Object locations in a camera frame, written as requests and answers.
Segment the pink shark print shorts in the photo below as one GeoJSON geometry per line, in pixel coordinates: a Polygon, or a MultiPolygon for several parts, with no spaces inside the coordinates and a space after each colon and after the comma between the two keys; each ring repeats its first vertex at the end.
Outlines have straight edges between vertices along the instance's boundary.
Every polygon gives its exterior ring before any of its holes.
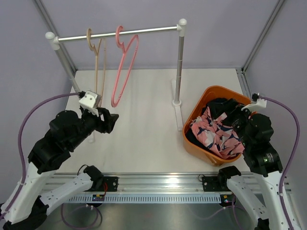
{"type": "Polygon", "coordinates": [[[203,114],[189,125],[196,140],[224,160],[236,157],[245,150],[234,129],[223,124],[226,118],[226,113],[213,118],[211,110],[207,106],[203,114]]]}

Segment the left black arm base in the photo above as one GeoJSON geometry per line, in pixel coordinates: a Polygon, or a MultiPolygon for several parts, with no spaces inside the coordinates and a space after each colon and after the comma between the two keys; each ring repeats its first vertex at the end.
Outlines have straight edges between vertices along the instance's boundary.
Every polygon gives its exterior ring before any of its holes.
{"type": "Polygon", "coordinates": [[[95,192],[116,192],[118,190],[118,177],[104,176],[98,178],[91,187],[95,192]]]}

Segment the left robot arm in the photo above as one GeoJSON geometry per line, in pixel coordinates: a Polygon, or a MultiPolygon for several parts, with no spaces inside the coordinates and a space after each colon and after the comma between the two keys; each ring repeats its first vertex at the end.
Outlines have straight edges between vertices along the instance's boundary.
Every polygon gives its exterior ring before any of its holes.
{"type": "Polygon", "coordinates": [[[20,194],[16,199],[10,197],[0,208],[5,219],[3,229],[35,230],[74,195],[107,189],[103,174],[92,165],[57,189],[42,193],[47,180],[88,136],[94,131],[111,133],[118,118],[118,114],[111,114],[105,108],[99,108],[98,115],[83,110],[81,117],[74,111],[58,113],[28,156],[29,165],[20,194]]]}

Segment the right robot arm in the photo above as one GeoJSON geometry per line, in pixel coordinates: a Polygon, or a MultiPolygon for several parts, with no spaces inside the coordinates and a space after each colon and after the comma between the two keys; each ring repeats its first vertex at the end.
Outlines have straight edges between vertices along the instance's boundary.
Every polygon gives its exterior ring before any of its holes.
{"type": "Polygon", "coordinates": [[[223,124],[234,129],[244,146],[244,161],[260,186],[264,202],[245,185],[235,166],[220,169],[217,184],[239,200],[256,230],[299,230],[301,226],[284,187],[290,165],[282,166],[278,152],[270,143],[274,134],[270,118],[257,112],[266,108],[267,102],[283,105],[259,94],[253,94],[248,105],[234,99],[213,99],[207,103],[213,118],[226,114],[223,124]]]}

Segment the navy blue shorts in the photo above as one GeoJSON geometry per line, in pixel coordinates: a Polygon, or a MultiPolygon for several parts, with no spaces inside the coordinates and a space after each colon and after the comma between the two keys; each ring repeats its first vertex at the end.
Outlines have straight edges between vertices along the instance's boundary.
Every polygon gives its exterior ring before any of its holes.
{"type": "Polygon", "coordinates": [[[227,99],[216,98],[202,108],[201,115],[189,124],[186,138],[192,144],[213,152],[221,152],[233,129],[222,124],[227,118],[225,104],[227,99]]]}

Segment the beige wooden hanger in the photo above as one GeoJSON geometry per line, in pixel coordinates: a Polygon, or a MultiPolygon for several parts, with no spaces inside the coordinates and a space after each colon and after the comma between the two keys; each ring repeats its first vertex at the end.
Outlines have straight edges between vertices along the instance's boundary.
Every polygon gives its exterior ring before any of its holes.
{"type": "Polygon", "coordinates": [[[102,100],[103,100],[103,94],[104,94],[104,87],[105,87],[105,79],[106,79],[106,40],[104,38],[100,38],[98,45],[95,46],[94,43],[92,43],[91,39],[92,35],[92,29],[88,28],[86,32],[86,40],[89,46],[89,49],[94,53],[95,55],[95,92],[100,96],[100,100],[98,102],[98,105],[101,106],[102,100]],[[103,44],[103,79],[102,79],[102,86],[101,91],[98,91],[98,70],[99,70],[99,57],[100,57],[100,48],[101,44],[103,44]]]}

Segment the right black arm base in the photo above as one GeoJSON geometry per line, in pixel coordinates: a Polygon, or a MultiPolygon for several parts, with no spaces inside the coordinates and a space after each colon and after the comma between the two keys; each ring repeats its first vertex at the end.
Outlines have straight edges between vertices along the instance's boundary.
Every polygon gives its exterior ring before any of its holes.
{"type": "Polygon", "coordinates": [[[220,176],[199,175],[198,180],[201,182],[204,192],[230,192],[226,181],[220,176]]]}

